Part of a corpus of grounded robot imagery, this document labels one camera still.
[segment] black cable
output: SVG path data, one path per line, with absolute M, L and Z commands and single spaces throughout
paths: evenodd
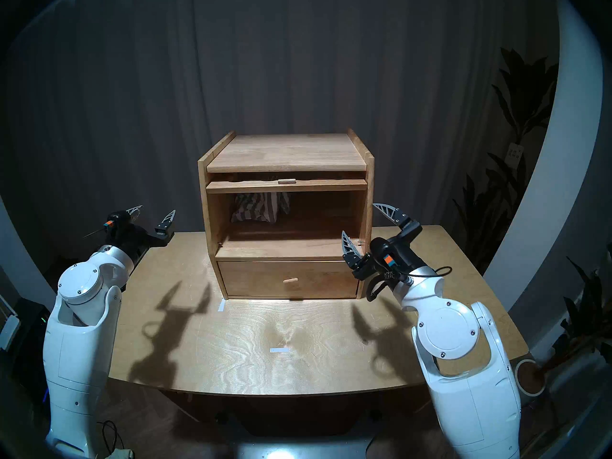
M 102 439 L 104 440 L 104 446 L 106 446 L 106 450 L 108 451 L 109 454 L 112 454 L 113 451 L 115 450 L 115 446 L 117 446 L 117 438 L 119 438 L 119 440 L 121 441 L 121 449 L 124 449 L 123 439 L 121 439 L 121 436 L 119 436 L 119 432 L 117 430 L 117 425 L 115 423 L 113 423 L 109 419 L 107 419 L 104 422 L 98 421 L 97 423 L 102 425 Z M 105 433 L 106 426 L 110 426 L 112 428 L 113 432 L 115 433 L 115 437 L 113 438 L 113 447 L 112 448 L 108 447 L 108 441 L 106 440 L 106 433 Z
M 365 290 L 365 297 L 369 302 L 374 301 L 376 299 L 376 296 L 378 296 L 378 293 L 380 293 L 384 289 L 384 287 L 387 286 L 387 283 L 384 283 L 384 281 L 385 281 L 384 275 L 374 276 L 370 280 L 370 283 L 368 283 L 368 288 Z M 383 283 L 376 291 L 373 292 L 374 287 L 380 282 L 383 282 Z
M 438 271 L 443 270 L 443 269 L 447 269 L 448 271 L 442 274 L 438 273 Z M 434 271 L 436 272 L 436 274 L 434 275 L 413 275 L 412 273 L 410 273 L 408 276 L 410 276 L 411 278 L 439 278 L 440 276 L 450 275 L 453 272 L 453 267 L 441 266 L 440 268 Z

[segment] cabinet side panel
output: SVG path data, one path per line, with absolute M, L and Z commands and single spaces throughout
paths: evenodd
M 372 239 L 372 203 L 374 202 L 374 156 L 368 148 L 365 147 L 363 142 L 355 134 L 355 131 L 350 128 L 346 131 L 346 134 L 351 139 L 357 151 L 365 161 L 365 181 L 368 184 L 368 189 L 365 197 L 365 205 L 362 209 L 361 216 L 361 230 L 359 232 L 359 238 L 363 240 L 362 247 L 364 253 L 370 251 L 370 240 Z M 357 298 L 362 297 L 364 290 L 364 282 L 359 283 L 357 288 Z
M 206 194 L 206 186 L 208 186 L 208 183 L 211 181 L 211 178 L 208 171 L 206 170 L 206 167 L 211 163 L 213 159 L 215 159 L 215 157 L 221 152 L 221 150 L 225 148 L 225 146 L 227 146 L 227 144 L 231 140 L 234 139 L 235 136 L 236 132 L 230 131 L 198 160 L 198 175 L 200 176 L 200 196 L 202 198 L 202 216 L 204 217 L 204 229 L 206 231 L 206 245 L 208 255 L 211 259 L 212 269 L 215 271 L 215 274 L 217 276 L 217 281 L 219 281 L 219 287 L 221 288 L 223 297 L 226 299 L 227 291 L 225 289 L 225 284 L 223 283 L 223 278 L 221 277 L 219 264 L 215 259 L 215 254 L 219 249 L 219 243 L 222 242 L 222 240 L 217 240 L 220 235 L 220 230 L 216 227 L 211 226 L 211 208 L 209 207 L 208 197 Z

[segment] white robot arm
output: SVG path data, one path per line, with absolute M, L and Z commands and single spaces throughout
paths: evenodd
M 378 273 L 367 289 L 368 301 L 388 286 L 405 310 L 418 312 L 412 341 L 429 387 L 442 431 L 461 457 L 470 459 L 518 458 L 521 404 L 510 361 L 489 310 L 480 302 L 471 309 L 444 299 L 444 278 L 427 266 L 411 249 L 421 225 L 402 210 L 374 204 L 400 233 L 370 243 L 363 257 L 346 233 L 342 233 L 343 258 L 358 280 Z M 491 359 L 483 367 L 457 376 L 443 376 L 434 357 L 459 359 L 476 345 L 483 330 Z
M 133 224 L 140 207 L 111 213 L 101 229 L 106 244 L 58 282 L 43 347 L 47 443 L 67 458 L 103 457 L 94 413 L 110 371 L 122 288 L 149 247 L 166 246 L 174 234 L 174 211 L 150 235 Z

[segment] striped cloth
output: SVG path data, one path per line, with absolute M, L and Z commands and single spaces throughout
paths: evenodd
M 275 223 L 279 208 L 289 213 L 289 195 L 287 192 L 249 192 L 236 195 L 236 211 L 231 216 L 232 222 L 259 220 Z

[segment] curtain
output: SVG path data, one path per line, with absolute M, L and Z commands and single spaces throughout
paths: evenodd
M 505 151 L 491 84 L 500 46 L 528 48 L 528 15 L 529 0 L 57 0 L 2 65 L 7 143 L 66 257 L 139 204 L 145 227 L 176 209 L 177 231 L 203 230 L 196 161 L 230 130 L 352 127 L 375 200 L 458 233 L 465 174 Z

